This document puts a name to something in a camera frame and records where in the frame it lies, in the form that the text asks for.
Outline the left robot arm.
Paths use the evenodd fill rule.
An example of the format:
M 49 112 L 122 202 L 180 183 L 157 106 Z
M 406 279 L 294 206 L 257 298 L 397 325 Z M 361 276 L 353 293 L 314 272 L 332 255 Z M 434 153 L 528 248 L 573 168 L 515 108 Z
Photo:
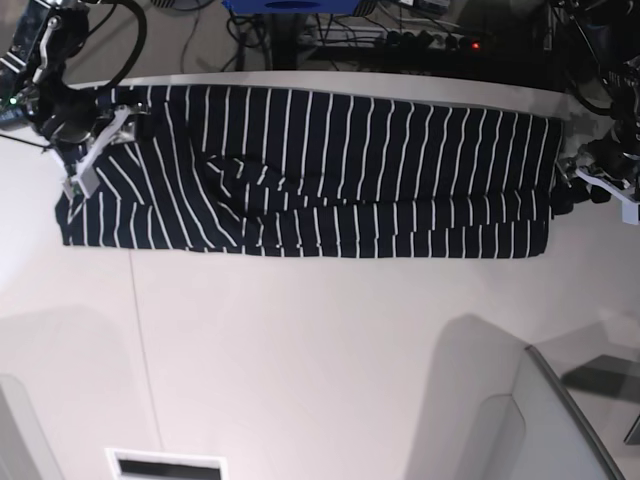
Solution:
M 581 145 L 556 162 L 553 212 L 565 215 L 577 203 L 615 199 L 622 221 L 639 224 L 639 3 L 637 1 L 551 1 L 551 12 L 567 40 L 588 54 L 588 66 L 611 99 L 598 107 L 580 92 L 567 71 L 571 95 L 590 113 L 613 125 L 600 139 Z

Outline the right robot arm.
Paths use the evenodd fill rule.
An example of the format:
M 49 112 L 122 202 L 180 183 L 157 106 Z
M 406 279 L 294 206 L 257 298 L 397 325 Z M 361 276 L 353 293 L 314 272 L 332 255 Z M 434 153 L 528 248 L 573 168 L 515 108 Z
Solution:
M 95 90 L 66 84 L 69 58 L 78 54 L 95 28 L 90 1 L 29 1 L 12 43 L 1 57 L 1 135 L 29 127 L 43 138 L 40 149 L 52 153 L 63 173 L 69 199 L 90 198 L 99 188 L 95 164 L 111 145 L 131 143 L 142 133 L 147 105 L 129 99 L 101 103 L 115 92 L 143 51 L 148 25 L 135 1 L 122 7 L 135 18 L 136 41 L 123 67 Z

